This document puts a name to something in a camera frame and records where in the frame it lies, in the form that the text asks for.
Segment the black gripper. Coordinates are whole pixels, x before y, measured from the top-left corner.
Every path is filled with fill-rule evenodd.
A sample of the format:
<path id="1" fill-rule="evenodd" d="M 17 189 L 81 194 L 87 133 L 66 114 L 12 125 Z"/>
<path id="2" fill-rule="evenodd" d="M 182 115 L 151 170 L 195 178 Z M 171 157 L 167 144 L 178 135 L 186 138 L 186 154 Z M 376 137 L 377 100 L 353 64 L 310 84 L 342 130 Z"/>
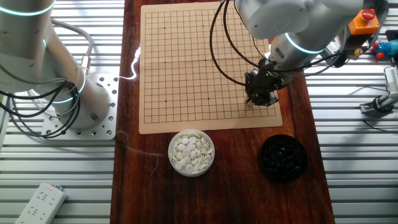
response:
<path id="1" fill-rule="evenodd" d="M 258 93 L 264 93 L 260 96 L 261 106 L 271 106 L 279 101 L 273 92 L 286 87 L 291 82 L 291 78 L 287 76 L 272 76 L 265 70 L 251 70 L 245 73 L 245 91 L 246 104 L 257 105 Z"/>

